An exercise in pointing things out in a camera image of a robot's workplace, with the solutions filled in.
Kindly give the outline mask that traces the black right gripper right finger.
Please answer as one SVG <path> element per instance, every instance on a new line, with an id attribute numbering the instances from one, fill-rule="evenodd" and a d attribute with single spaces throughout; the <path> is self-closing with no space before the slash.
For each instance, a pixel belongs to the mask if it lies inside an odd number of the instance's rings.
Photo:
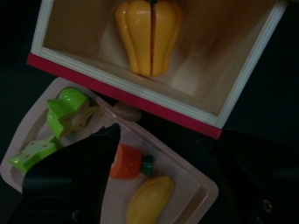
<path id="1" fill-rule="evenodd" d="M 237 131 L 214 149 L 241 224 L 299 224 L 299 152 Z"/>

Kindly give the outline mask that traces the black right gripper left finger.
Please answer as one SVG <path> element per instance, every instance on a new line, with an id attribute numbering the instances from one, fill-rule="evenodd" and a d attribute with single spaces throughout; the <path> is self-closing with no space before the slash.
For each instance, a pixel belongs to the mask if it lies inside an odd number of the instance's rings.
<path id="1" fill-rule="evenodd" d="M 23 198 L 7 224 L 100 224 L 120 126 L 54 152 L 26 173 Z"/>

